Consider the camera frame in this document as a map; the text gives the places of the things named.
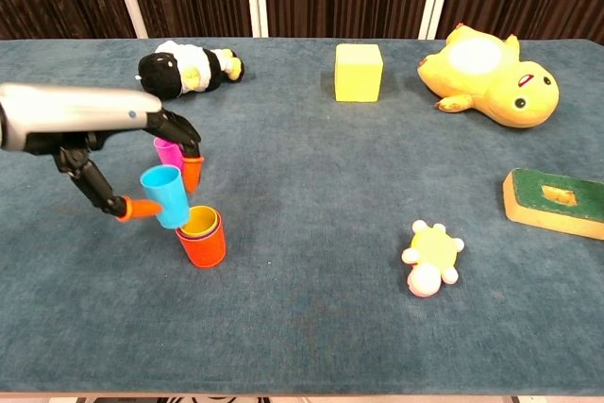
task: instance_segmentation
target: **blue tablecloth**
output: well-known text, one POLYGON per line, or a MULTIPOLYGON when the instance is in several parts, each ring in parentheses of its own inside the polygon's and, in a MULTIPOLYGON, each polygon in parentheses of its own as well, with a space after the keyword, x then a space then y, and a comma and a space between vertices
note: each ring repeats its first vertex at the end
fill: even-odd
MULTIPOLYGON (((0 79, 140 90, 160 41, 0 42, 0 79)), ((224 218, 220 266, 193 267, 154 220, 92 208, 50 157, 0 152, 0 391, 604 394, 602 243, 508 221, 514 167, 604 169, 604 49, 522 42, 562 98, 531 130, 449 115, 415 73, 442 42, 377 41, 376 104, 333 99, 335 40, 232 47, 241 84, 167 103, 203 136, 193 204, 224 218), (409 293, 416 219, 465 240, 460 281, 409 293)), ((93 155, 142 196, 152 137, 93 155)))

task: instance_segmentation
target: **orange cup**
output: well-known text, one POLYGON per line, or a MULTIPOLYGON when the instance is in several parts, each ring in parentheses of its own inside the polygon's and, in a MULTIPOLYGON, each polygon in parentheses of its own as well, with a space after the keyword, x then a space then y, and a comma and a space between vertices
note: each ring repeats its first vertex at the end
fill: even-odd
MULTIPOLYGON (((202 207, 191 208, 191 216, 195 216, 196 209, 202 207)), ((199 268, 211 268, 220 263, 227 254, 227 245, 225 243, 225 232, 223 230, 223 221, 220 213, 217 210, 211 209, 215 213, 215 219, 208 216, 208 210, 204 211, 204 220, 192 219, 190 223, 195 224, 195 230, 198 231, 198 238, 191 235, 191 230, 188 235, 184 234, 180 228, 176 229, 178 240, 185 249, 189 260, 199 268)))

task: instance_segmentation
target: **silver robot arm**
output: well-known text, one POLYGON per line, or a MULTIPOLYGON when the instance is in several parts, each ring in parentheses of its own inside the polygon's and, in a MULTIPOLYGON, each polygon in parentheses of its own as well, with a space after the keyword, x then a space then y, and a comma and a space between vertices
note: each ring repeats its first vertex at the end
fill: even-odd
POLYGON ((0 126, 2 149, 53 156, 59 171, 68 174, 95 207, 124 222, 155 215, 161 206, 113 194, 89 159, 110 136, 142 129, 179 143, 185 188, 191 193, 199 184, 199 134, 145 92, 6 83, 0 85, 0 126))

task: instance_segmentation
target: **yellow block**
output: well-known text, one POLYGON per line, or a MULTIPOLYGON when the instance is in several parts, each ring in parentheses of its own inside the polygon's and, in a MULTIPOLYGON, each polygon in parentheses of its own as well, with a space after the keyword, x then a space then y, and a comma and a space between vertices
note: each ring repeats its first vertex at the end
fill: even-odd
POLYGON ((336 46, 336 101, 376 102, 384 62, 377 44, 336 46))

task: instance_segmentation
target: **yellow stuffed toy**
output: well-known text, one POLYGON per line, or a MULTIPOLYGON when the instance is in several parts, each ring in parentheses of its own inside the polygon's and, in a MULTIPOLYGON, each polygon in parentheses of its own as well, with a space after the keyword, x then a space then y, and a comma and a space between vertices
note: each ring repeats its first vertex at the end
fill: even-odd
POLYGON ((477 109, 504 126, 543 123, 558 106, 554 77, 534 61, 520 61, 514 35, 504 42, 459 24, 438 54, 419 62, 417 73, 441 100, 444 112, 477 109))

